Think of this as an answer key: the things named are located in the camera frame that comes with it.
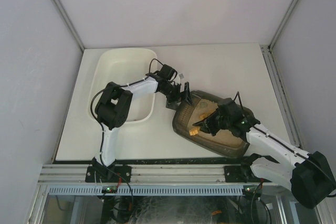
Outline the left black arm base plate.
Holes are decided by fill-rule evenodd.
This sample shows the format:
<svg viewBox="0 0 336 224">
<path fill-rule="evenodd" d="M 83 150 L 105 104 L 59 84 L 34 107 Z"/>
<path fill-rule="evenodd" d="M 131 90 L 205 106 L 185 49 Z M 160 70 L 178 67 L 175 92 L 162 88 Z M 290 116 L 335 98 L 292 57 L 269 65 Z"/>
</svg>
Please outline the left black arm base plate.
<svg viewBox="0 0 336 224">
<path fill-rule="evenodd" d="M 94 183 L 117 183 L 130 182 L 132 167 L 128 165 L 117 165 L 104 168 L 102 166 L 89 166 L 86 171 L 85 182 Z"/>
</svg>

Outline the grey litter box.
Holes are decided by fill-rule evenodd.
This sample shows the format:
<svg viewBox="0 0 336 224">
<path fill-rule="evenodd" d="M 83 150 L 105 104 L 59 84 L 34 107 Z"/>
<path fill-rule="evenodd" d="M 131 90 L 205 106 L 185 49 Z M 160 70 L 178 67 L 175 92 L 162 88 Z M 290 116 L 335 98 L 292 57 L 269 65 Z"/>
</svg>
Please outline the grey litter box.
<svg viewBox="0 0 336 224">
<path fill-rule="evenodd" d="M 221 128 L 221 122 L 217 121 L 221 115 L 216 110 L 227 100 L 200 90 L 192 91 L 191 99 L 192 104 L 183 101 L 178 106 L 172 121 L 174 132 L 218 155 L 242 157 L 249 143 Z"/>
</svg>

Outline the yellow litter scoop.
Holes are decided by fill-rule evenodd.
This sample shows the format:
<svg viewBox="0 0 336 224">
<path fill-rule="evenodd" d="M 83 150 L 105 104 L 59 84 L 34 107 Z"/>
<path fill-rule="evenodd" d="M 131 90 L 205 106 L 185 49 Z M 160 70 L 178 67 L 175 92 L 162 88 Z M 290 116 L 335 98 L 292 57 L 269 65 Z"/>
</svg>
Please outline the yellow litter scoop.
<svg viewBox="0 0 336 224">
<path fill-rule="evenodd" d="M 215 136 L 220 130 L 218 125 L 218 110 L 201 114 L 200 121 L 193 124 L 193 127 L 189 130 L 190 136 L 197 135 L 199 132 L 204 132 Z"/>
</svg>

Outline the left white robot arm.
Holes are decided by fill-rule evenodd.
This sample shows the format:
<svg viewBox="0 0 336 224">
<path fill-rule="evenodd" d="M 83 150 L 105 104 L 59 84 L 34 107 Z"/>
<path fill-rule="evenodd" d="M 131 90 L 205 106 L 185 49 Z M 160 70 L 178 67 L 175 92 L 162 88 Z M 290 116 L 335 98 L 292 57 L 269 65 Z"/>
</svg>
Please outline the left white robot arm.
<svg viewBox="0 0 336 224">
<path fill-rule="evenodd" d="M 119 129 L 128 118 L 132 101 L 157 92 L 165 95 L 166 106 L 172 110 L 175 110 L 183 101 L 192 104 L 188 82 L 184 83 L 184 90 L 181 91 L 180 83 L 166 79 L 158 72 L 148 73 L 141 80 L 125 85 L 110 82 L 96 94 L 100 98 L 96 107 L 91 109 L 91 114 L 102 127 L 102 141 L 99 152 L 95 156 L 96 162 L 103 167 L 108 167 L 115 162 L 115 144 Z"/>
</svg>

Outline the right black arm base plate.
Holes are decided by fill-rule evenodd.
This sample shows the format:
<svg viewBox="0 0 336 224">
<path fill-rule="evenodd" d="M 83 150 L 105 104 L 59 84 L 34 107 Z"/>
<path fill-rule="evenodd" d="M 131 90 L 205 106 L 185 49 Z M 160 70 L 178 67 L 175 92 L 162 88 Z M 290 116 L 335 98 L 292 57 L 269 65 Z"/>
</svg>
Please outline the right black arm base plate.
<svg viewBox="0 0 336 224">
<path fill-rule="evenodd" d="M 240 165 L 225 166 L 224 175 L 227 183 L 247 183 L 253 176 L 250 168 Z"/>
</svg>

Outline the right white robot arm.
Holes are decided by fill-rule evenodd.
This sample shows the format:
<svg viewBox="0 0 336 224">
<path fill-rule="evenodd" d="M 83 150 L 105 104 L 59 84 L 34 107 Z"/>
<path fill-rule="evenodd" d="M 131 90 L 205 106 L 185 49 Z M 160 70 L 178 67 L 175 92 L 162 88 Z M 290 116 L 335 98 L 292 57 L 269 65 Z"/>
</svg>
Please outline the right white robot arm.
<svg viewBox="0 0 336 224">
<path fill-rule="evenodd" d="M 275 162 L 253 154 L 247 161 L 251 173 L 290 190 L 295 199 L 308 209 L 314 208 L 325 198 L 335 197 L 335 178 L 327 158 L 320 152 L 309 153 L 278 139 L 256 118 L 238 112 L 225 114 L 219 110 L 203 114 L 194 123 L 189 134 L 200 132 L 215 136 L 228 130 L 251 146 L 266 152 Z"/>
</svg>

